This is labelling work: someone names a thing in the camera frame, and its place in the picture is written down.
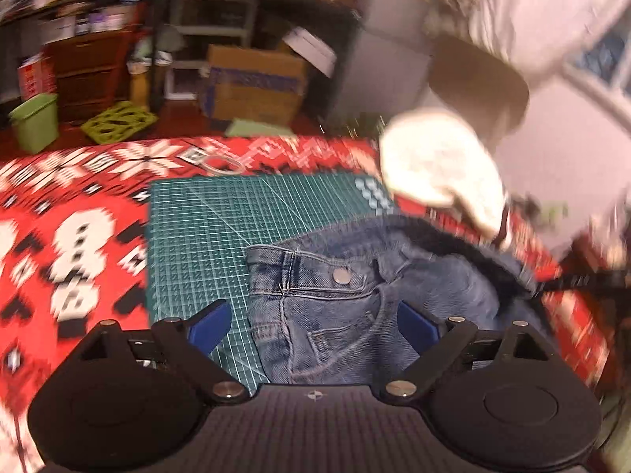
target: white box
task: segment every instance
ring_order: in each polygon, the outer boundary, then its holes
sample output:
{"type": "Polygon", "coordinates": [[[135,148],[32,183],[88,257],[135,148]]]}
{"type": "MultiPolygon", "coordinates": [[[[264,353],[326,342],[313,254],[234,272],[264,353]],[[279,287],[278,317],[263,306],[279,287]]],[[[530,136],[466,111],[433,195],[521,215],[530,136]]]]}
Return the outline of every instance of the white box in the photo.
{"type": "Polygon", "coordinates": [[[337,56],[319,37],[304,28],[294,28],[283,38],[283,42],[326,77],[333,75],[337,56]]]}
{"type": "Polygon", "coordinates": [[[75,36],[75,23],[77,17],[70,15],[60,17],[52,21],[40,21],[42,31],[42,44],[54,43],[75,36]]]}

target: blue gripper pad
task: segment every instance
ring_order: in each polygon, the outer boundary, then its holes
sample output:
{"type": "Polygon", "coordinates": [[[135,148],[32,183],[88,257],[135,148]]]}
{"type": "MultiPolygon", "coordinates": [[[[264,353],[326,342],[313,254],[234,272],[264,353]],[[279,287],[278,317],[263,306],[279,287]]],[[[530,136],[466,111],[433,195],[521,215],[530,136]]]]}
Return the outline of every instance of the blue gripper pad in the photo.
{"type": "Polygon", "coordinates": [[[189,328],[188,340],[206,355],[226,337],[232,326],[232,311],[227,301],[213,302],[209,312],[189,328]]]}
{"type": "Polygon", "coordinates": [[[419,356],[441,339],[441,321],[426,311],[414,309],[409,303],[400,302],[397,310],[399,332],[419,356]]]}

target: green bin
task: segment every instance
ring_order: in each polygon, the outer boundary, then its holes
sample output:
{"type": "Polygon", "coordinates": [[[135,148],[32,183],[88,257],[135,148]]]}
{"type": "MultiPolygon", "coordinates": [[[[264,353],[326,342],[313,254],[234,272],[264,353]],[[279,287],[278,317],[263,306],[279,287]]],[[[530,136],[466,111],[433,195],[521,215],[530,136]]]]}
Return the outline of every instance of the green bin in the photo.
{"type": "Polygon", "coordinates": [[[57,94],[37,94],[9,113],[24,151],[39,153],[59,137],[57,94]]]}

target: wooden dresser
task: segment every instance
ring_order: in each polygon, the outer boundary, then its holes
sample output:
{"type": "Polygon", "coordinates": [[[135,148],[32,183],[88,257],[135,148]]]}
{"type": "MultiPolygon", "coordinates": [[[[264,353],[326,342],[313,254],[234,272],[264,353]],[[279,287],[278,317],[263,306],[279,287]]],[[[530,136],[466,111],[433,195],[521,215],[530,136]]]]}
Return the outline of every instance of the wooden dresser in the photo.
{"type": "Polygon", "coordinates": [[[92,33],[46,46],[57,79],[59,120],[80,124],[127,99],[125,58],[133,33],[92,33]]]}

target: desk leg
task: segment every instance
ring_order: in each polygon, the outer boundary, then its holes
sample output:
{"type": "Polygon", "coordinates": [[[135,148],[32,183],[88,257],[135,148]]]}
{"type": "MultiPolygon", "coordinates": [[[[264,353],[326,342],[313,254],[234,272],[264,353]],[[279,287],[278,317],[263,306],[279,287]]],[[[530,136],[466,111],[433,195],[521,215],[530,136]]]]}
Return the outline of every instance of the desk leg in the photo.
{"type": "Polygon", "coordinates": [[[327,133],[325,130],[331,125],[333,109],[335,108],[342,91],[346,68],[348,67],[352,52],[355,50],[357,37],[359,37],[362,28],[361,16],[359,13],[353,11],[353,16],[347,26],[348,31],[346,33],[346,40],[343,43],[343,47],[339,48],[335,52],[337,58],[335,61],[333,76],[330,80],[329,94],[327,94],[324,104],[319,105],[319,115],[314,116],[318,125],[320,125],[320,130],[323,134],[327,133]]]}
{"type": "Polygon", "coordinates": [[[156,83],[156,56],[158,52],[158,37],[162,32],[166,0],[153,0],[153,36],[151,37],[151,68],[149,69],[149,107],[158,113],[162,106],[162,87],[156,83]]]}

